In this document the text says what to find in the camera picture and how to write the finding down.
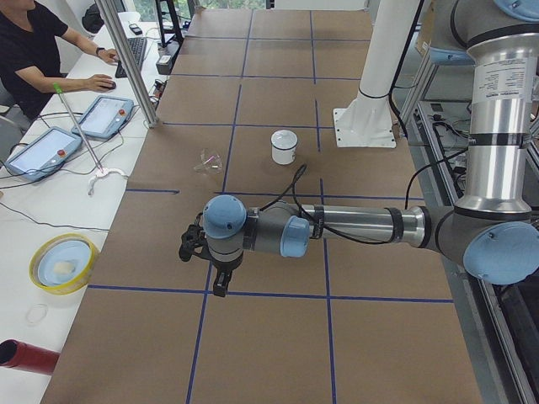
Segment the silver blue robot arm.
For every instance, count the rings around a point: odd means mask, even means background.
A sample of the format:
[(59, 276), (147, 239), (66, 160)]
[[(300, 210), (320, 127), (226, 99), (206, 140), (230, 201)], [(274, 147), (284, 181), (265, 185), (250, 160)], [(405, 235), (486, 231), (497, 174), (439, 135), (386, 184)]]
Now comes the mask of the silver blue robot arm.
[(535, 1), (438, 1), (430, 48), (464, 52), (474, 64), (467, 180), (452, 207), (349, 208), (287, 204), (247, 209), (231, 195), (198, 216), (203, 258), (224, 296), (247, 250), (300, 257), (310, 239), (427, 248), (491, 284), (514, 284), (538, 267), (538, 232), (522, 198), (538, 58)]

